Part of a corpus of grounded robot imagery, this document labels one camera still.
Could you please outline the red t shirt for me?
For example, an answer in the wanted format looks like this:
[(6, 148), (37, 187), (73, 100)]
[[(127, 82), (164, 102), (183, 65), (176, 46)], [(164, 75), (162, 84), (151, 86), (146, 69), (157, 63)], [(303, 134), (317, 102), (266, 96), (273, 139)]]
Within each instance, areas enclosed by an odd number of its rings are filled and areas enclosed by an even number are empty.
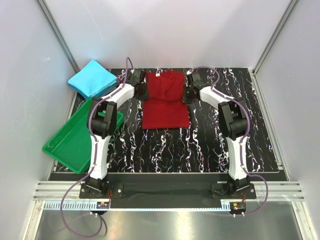
[(156, 73), (148, 71), (147, 78), (149, 98), (143, 102), (142, 128), (188, 128), (188, 106), (182, 102), (184, 74), (168, 70), (156, 76)]

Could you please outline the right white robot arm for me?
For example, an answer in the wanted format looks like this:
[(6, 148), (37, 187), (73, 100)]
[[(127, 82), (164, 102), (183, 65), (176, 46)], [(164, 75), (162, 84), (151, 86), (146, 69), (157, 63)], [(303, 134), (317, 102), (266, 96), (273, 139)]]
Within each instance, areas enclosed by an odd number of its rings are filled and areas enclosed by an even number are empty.
[(228, 181), (221, 190), (214, 193), (232, 198), (239, 198), (250, 186), (247, 169), (246, 143), (250, 131), (249, 115), (245, 102), (218, 91), (214, 85), (209, 85), (201, 79), (197, 72), (186, 74), (187, 83), (183, 86), (182, 102), (191, 104), (195, 100), (208, 103), (218, 110), (218, 124), (225, 137), (229, 153)]

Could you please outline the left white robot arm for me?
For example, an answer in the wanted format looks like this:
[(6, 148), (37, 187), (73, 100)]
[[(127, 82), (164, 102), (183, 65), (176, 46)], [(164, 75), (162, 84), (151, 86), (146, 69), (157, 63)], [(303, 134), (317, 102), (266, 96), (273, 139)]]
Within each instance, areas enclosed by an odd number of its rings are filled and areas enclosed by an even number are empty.
[(147, 79), (146, 71), (133, 69), (129, 72), (128, 78), (115, 90), (91, 101), (87, 119), (91, 139), (91, 160), (85, 187), (97, 198), (111, 194), (107, 180), (107, 156), (110, 139), (117, 128), (118, 107), (132, 98), (147, 100)]

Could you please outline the folded grey shirt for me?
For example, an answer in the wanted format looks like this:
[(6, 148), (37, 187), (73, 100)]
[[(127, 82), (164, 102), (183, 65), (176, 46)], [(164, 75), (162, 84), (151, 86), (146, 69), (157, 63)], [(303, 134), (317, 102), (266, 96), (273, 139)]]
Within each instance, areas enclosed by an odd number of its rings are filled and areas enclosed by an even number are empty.
[(114, 90), (116, 90), (119, 87), (119, 84), (114, 84), (110, 87), (108, 87), (106, 90), (104, 90), (103, 92), (99, 93), (96, 98), (102, 98), (104, 96), (107, 96), (108, 94), (110, 94), (111, 92), (113, 92)]

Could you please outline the folded light blue shirt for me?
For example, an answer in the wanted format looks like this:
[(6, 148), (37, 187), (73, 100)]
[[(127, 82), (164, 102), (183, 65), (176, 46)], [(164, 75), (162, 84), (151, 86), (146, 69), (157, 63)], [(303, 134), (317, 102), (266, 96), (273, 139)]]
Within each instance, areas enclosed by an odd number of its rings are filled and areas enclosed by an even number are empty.
[(68, 85), (85, 99), (101, 96), (118, 83), (118, 78), (91, 60), (82, 70), (68, 80)]

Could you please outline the green plastic tray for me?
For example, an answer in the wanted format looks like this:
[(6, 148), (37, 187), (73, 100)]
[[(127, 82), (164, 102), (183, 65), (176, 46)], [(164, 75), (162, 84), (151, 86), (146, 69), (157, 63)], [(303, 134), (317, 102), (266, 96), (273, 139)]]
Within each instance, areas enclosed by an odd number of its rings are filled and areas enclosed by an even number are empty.
[(76, 174), (84, 173), (91, 162), (91, 135), (87, 127), (91, 99), (87, 99), (42, 147), (42, 151)]

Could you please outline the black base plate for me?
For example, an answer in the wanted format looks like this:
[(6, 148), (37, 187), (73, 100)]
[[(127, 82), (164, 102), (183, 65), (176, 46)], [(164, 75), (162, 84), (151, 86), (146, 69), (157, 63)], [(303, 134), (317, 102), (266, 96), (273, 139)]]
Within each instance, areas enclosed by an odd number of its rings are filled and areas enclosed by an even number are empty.
[(191, 203), (208, 206), (218, 200), (242, 201), (255, 200), (256, 190), (253, 184), (234, 194), (219, 195), (213, 190), (221, 190), (227, 183), (227, 173), (109, 173), (108, 189), (111, 194), (98, 197), (81, 184), (80, 198), (107, 199), (124, 203), (164, 202)]

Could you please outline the left aluminium frame post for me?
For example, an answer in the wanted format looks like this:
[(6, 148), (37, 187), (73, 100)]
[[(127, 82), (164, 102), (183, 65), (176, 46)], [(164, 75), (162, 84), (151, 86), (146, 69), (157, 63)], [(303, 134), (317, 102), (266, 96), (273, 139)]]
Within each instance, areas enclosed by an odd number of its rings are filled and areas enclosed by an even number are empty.
[(42, 12), (45, 20), (48, 23), (49, 28), (51, 29), (53, 35), (55, 36), (60, 48), (62, 49), (62, 52), (64, 53), (68, 63), (72, 67), (75, 73), (78, 73), (80, 71), (80, 68), (67, 44), (65, 41), (58, 24), (56, 23), (53, 14), (51, 13), (47, 3), (45, 0), (35, 0), (37, 5), (39, 6), (40, 11)]

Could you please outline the aluminium frame post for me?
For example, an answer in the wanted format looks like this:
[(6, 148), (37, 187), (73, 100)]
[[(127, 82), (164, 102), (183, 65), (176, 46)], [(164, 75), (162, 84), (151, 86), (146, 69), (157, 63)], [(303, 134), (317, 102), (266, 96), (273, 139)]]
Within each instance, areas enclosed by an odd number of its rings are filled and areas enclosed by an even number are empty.
[(53, 35), (55, 36), (60, 48), (62, 49), (62, 52), (64, 53), (68, 63), (72, 67), (75, 73), (78, 73), (80, 71), (80, 68), (67, 44), (65, 41), (58, 24), (56, 23), (53, 14), (51, 13), (47, 3), (45, 0), (35, 0), (37, 5), (39, 6), (40, 11), (42, 12), (45, 20), (48, 23), (49, 28), (51, 29)]
[(261, 69), (263, 63), (265, 62), (266, 58), (268, 57), (269, 53), (271, 52), (274, 44), (276, 43), (277, 39), (279, 38), (281, 32), (283, 31), (285, 25), (287, 24), (288, 20), (290, 19), (291, 15), (293, 14), (296, 6), (298, 5), (299, 0), (290, 0), (285, 11), (283, 12), (279, 22), (277, 23), (270, 39), (268, 40), (261, 56), (259, 57), (256, 65), (252, 69), (254, 75), (256, 75), (259, 70)]

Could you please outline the right aluminium frame post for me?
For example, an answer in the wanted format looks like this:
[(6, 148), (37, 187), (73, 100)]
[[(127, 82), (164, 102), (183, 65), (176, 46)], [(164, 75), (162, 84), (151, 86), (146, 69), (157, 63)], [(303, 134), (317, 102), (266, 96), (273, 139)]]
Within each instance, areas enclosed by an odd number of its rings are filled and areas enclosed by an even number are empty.
[(271, 52), (274, 44), (276, 43), (277, 39), (279, 38), (281, 32), (283, 31), (285, 25), (287, 24), (288, 20), (290, 19), (291, 15), (293, 14), (296, 6), (298, 5), (299, 0), (290, 0), (285, 11), (283, 12), (279, 22), (277, 23), (270, 39), (268, 40), (261, 56), (259, 57), (256, 65), (252, 69), (254, 75), (256, 75), (259, 70), (261, 69), (263, 63), (265, 62), (266, 58), (268, 57), (269, 53)]

